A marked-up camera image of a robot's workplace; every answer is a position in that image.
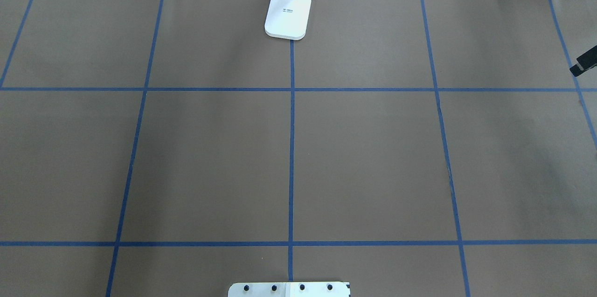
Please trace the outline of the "white desk lamp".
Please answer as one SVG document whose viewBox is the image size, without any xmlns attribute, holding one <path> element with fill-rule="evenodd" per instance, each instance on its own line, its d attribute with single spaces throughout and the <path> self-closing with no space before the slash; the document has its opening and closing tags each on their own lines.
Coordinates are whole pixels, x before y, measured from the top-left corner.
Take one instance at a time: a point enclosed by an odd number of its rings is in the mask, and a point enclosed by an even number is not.
<svg viewBox="0 0 597 297">
<path fill-rule="evenodd" d="M 270 0 L 264 30 L 273 38 L 298 41 L 305 38 L 312 0 Z"/>
</svg>

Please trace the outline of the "brown paper table cover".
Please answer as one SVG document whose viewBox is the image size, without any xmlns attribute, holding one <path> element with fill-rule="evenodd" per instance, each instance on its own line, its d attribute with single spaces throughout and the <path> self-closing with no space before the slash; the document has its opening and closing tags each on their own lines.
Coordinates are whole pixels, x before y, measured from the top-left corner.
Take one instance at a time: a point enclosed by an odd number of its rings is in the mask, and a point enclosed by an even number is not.
<svg viewBox="0 0 597 297">
<path fill-rule="evenodd" d="M 1 0 L 1 295 L 594 297 L 596 0 Z"/>
</svg>

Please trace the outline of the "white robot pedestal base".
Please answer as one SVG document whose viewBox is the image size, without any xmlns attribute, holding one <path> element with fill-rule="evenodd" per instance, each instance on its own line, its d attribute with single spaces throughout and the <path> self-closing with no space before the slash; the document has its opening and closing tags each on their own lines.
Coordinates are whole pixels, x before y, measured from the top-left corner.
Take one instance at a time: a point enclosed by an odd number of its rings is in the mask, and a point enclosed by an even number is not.
<svg viewBox="0 0 597 297">
<path fill-rule="evenodd" d="M 247 282 L 229 287 L 229 297 L 350 297 L 346 282 Z"/>
</svg>

